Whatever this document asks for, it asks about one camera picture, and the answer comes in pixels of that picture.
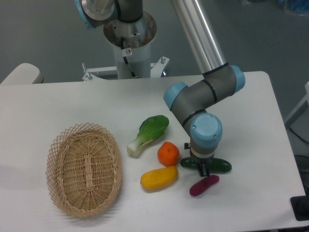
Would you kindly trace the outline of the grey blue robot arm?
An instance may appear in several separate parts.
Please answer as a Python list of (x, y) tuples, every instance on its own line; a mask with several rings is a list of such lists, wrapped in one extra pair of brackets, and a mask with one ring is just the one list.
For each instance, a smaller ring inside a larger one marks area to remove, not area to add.
[[(222, 137), (218, 117), (206, 110), (234, 95), (245, 85), (244, 73), (224, 58), (202, 4), (174, 0), (174, 10), (196, 58), (203, 79), (192, 86), (173, 84), (164, 101), (190, 137), (190, 155), (201, 176), (209, 176), (209, 162)], [(77, 0), (75, 6), (88, 28), (103, 26), (114, 50), (119, 79), (149, 78), (154, 67), (149, 45), (157, 31), (141, 0)]]

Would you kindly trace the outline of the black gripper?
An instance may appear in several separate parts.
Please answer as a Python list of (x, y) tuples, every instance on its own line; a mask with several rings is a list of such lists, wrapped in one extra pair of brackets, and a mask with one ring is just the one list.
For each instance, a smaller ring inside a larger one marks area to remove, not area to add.
[(184, 149), (189, 149), (190, 156), (195, 162), (198, 163), (199, 175), (210, 176), (208, 163), (215, 154), (215, 148), (205, 148), (195, 143), (193, 143), (193, 145), (191, 145), (190, 143), (185, 143)]

